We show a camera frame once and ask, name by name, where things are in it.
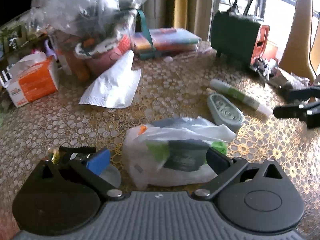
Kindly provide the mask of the black snack packet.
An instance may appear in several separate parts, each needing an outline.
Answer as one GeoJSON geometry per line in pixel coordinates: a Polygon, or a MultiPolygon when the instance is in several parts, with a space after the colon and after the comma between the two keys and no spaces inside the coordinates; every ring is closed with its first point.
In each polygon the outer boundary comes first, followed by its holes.
{"type": "Polygon", "coordinates": [[[49,159],[53,164],[66,164],[72,159],[80,159],[81,161],[89,158],[96,153],[96,147],[81,146],[81,147],[65,147],[60,146],[56,148],[49,147],[47,152],[49,159]]]}

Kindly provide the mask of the plastic bag with green item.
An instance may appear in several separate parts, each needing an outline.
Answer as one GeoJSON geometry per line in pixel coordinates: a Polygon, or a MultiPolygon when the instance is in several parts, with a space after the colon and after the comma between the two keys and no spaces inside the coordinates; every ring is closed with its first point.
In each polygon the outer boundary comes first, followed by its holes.
{"type": "Polygon", "coordinates": [[[226,125],[202,117],[162,119],[129,129],[121,157],[139,190],[207,183],[217,176],[207,163],[207,151],[213,143],[228,144],[235,137],[226,125]]]}

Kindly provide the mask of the small round tin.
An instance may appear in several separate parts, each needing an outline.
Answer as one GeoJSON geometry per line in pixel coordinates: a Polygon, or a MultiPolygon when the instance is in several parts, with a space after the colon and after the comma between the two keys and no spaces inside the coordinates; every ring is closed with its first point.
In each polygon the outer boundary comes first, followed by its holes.
{"type": "Polygon", "coordinates": [[[119,188],[121,185],[120,171],[111,164],[103,170],[99,177],[116,188],[119,188]]]}

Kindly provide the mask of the green white tube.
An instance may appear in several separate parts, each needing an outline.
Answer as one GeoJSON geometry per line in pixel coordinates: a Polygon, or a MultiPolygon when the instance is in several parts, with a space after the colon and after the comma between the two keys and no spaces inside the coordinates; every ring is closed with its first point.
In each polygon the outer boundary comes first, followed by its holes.
{"type": "Polygon", "coordinates": [[[227,96],[241,101],[242,103],[248,105],[261,114],[264,114],[266,116],[273,114],[273,110],[267,105],[259,102],[248,94],[230,86],[229,84],[221,80],[212,79],[210,81],[209,87],[219,93],[226,94],[227,96]]]}

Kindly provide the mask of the green radio box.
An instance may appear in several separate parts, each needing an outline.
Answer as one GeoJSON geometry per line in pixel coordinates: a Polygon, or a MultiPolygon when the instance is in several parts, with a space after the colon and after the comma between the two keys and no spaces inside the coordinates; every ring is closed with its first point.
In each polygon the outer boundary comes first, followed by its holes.
{"type": "Polygon", "coordinates": [[[263,56],[270,26],[252,17],[217,12],[212,21],[210,44],[221,54],[250,66],[263,56]]]}

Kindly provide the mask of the white paper sheet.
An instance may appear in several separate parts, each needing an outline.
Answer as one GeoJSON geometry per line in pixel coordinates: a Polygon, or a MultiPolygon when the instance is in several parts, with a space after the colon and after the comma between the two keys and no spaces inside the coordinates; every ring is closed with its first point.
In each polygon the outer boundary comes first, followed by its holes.
{"type": "Polygon", "coordinates": [[[142,72],[140,69],[132,70],[133,59],[133,51],[127,51],[90,84],[79,104],[115,109],[130,107],[142,72]]]}

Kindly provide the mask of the orange fruit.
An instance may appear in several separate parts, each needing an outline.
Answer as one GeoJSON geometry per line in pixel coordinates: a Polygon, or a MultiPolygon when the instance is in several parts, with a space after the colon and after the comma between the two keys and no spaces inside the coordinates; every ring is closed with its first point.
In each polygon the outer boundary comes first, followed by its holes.
{"type": "Polygon", "coordinates": [[[75,68],[76,77],[80,82],[86,82],[90,78],[90,72],[86,66],[80,65],[75,68]]]}

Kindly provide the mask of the orange tissue box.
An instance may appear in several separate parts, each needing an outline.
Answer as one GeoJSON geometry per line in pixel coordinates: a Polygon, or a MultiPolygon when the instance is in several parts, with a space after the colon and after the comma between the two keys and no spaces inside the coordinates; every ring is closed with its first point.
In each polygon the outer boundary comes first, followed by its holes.
{"type": "Polygon", "coordinates": [[[10,68],[12,78],[9,80],[7,92],[19,108],[59,88],[57,64],[53,56],[38,52],[23,57],[10,68]]]}

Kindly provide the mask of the pink pot with fruit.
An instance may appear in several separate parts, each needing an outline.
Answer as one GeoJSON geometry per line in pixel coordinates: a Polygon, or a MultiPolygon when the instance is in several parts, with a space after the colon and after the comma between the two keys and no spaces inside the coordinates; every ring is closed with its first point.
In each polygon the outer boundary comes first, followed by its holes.
{"type": "Polygon", "coordinates": [[[65,72],[75,77],[75,68],[80,65],[87,67],[90,77],[99,76],[131,49],[129,35],[122,33],[101,40],[98,36],[81,39],[59,31],[53,41],[65,72]]]}

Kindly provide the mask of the white router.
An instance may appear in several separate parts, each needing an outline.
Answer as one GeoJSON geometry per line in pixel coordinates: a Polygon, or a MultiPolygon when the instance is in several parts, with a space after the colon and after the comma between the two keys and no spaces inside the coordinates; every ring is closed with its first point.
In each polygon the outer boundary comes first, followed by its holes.
{"type": "Polygon", "coordinates": [[[12,79],[12,74],[10,73],[11,65],[1,69],[0,72],[0,83],[4,87],[5,84],[12,79]]]}

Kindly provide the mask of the purple vase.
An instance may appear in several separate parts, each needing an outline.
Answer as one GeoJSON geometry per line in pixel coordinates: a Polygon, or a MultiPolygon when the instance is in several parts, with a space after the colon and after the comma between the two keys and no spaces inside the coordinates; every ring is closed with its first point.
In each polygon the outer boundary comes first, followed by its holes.
{"type": "Polygon", "coordinates": [[[45,46],[45,49],[46,49],[46,56],[47,57],[53,56],[54,59],[57,61],[57,55],[56,55],[55,51],[52,48],[50,48],[49,39],[45,40],[44,46],[45,46]]]}

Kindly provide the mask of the yellow curtain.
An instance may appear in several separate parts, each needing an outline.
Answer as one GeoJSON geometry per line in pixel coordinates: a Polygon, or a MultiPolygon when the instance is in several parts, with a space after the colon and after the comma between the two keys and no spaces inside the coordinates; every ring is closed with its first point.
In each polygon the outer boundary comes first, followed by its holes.
{"type": "Polygon", "coordinates": [[[174,0],[173,27],[187,27],[188,0],[174,0]]]}

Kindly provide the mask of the stack of colourful folders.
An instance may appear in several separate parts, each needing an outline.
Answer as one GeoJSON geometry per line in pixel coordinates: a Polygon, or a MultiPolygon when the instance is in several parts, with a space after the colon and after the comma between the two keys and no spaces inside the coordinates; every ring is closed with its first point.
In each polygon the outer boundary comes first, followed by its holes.
{"type": "Polygon", "coordinates": [[[149,29],[152,44],[142,32],[135,33],[132,48],[135,53],[151,52],[152,48],[162,53],[195,51],[201,38],[182,28],[149,29]]]}

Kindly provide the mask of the large clear plastic bag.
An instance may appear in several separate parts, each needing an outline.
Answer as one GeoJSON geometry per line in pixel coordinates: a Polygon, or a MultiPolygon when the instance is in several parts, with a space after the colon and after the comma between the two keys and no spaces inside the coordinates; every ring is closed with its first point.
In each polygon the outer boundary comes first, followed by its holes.
{"type": "Polygon", "coordinates": [[[119,37],[133,28],[147,0],[32,0],[29,31],[61,31],[83,39],[119,37]]]}

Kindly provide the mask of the photo frame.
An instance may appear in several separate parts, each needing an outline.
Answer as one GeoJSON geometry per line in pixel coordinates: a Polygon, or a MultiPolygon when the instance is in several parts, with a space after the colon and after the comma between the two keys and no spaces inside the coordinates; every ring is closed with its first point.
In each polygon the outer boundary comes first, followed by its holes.
{"type": "Polygon", "coordinates": [[[18,23],[13,27],[1,30],[3,38],[4,53],[10,53],[20,48],[27,41],[27,30],[24,23],[18,23]]]}

